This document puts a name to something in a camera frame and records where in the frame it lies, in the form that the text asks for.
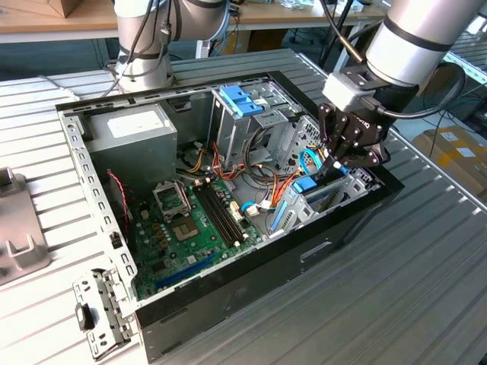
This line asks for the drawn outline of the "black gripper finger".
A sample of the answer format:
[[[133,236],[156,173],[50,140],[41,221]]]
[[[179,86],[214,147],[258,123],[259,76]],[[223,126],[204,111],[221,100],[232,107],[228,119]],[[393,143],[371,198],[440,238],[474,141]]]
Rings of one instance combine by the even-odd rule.
[[[390,161],[390,153],[382,143],[371,145],[369,149],[361,149],[343,159],[341,164],[347,168],[378,167]]]
[[[362,134],[358,117],[321,103],[318,106],[318,121],[320,140],[328,153],[320,170],[329,170],[336,163],[344,164],[353,144]]]

